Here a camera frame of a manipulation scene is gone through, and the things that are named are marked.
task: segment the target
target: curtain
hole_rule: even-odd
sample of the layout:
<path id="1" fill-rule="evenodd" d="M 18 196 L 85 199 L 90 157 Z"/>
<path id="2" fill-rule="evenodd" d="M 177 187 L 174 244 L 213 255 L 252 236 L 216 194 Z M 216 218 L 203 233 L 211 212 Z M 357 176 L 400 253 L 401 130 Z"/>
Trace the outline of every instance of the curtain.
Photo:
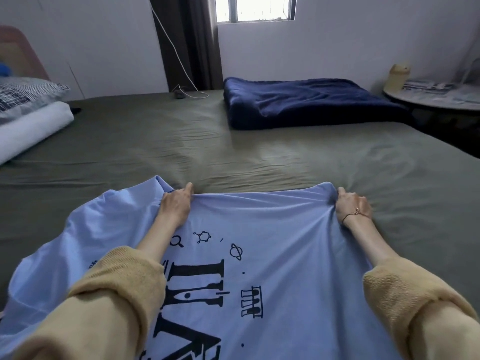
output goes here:
<path id="1" fill-rule="evenodd" d="M 199 90 L 223 88 L 219 33 L 215 0 L 150 0 L 153 10 L 177 49 L 185 71 Z M 194 87 L 180 65 L 175 50 L 156 17 L 158 41 L 166 80 L 172 90 L 176 85 Z"/>

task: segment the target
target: black object on bed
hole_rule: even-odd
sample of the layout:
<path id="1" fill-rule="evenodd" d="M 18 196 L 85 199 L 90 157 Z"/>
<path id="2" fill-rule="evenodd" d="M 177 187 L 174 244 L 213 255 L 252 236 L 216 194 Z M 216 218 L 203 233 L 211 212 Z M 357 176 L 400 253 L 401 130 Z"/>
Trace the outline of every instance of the black object on bed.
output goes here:
<path id="1" fill-rule="evenodd" d="M 394 121 L 412 126 L 403 106 L 374 96 L 348 79 L 224 81 L 228 121 L 237 130 Z"/>

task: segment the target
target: hand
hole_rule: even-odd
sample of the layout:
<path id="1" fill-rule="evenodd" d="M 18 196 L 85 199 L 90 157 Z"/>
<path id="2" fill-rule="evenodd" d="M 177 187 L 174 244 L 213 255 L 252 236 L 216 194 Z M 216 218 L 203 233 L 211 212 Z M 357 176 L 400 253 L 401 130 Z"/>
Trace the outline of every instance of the hand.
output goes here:
<path id="1" fill-rule="evenodd" d="M 357 208 L 360 209 L 358 215 L 353 215 Z M 360 197 L 357 193 L 347 193 L 345 188 L 338 188 L 338 200 L 335 205 L 336 217 L 340 223 L 343 221 L 343 224 L 349 227 L 351 221 L 358 218 L 368 217 L 372 219 L 372 207 L 365 197 Z"/>
<path id="2" fill-rule="evenodd" d="M 194 194 L 194 185 L 187 183 L 185 188 L 177 189 L 171 193 L 164 193 L 157 218 L 165 218 L 175 225 L 175 229 L 187 221 L 190 213 L 190 202 Z"/>

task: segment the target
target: striped pillow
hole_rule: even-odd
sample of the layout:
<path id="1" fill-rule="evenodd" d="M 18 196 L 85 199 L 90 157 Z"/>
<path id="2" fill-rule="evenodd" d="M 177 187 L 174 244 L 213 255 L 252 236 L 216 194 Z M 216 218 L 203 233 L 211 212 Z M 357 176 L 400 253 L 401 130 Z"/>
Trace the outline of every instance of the striped pillow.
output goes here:
<path id="1" fill-rule="evenodd" d="M 16 119 L 29 114 L 59 101 L 69 90 L 63 84 L 44 79 L 0 77 L 0 119 Z"/>

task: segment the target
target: gold bracelet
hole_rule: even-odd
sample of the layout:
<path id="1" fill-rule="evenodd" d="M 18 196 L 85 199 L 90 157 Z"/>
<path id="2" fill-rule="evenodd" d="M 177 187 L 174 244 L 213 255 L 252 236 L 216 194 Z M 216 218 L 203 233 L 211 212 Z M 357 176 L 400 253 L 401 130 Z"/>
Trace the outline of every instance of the gold bracelet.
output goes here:
<path id="1" fill-rule="evenodd" d="M 366 214 L 360 212 L 360 208 L 357 208 L 357 209 L 355 210 L 355 212 L 349 213 L 349 214 L 347 214 L 347 215 L 343 218 L 343 220 L 342 220 L 342 225 L 343 225 L 343 222 L 345 221 L 345 219 L 346 219 L 348 216 L 350 216 L 350 215 L 354 215 L 354 216 L 362 215 L 362 216 L 365 216 L 366 218 L 368 217 Z"/>

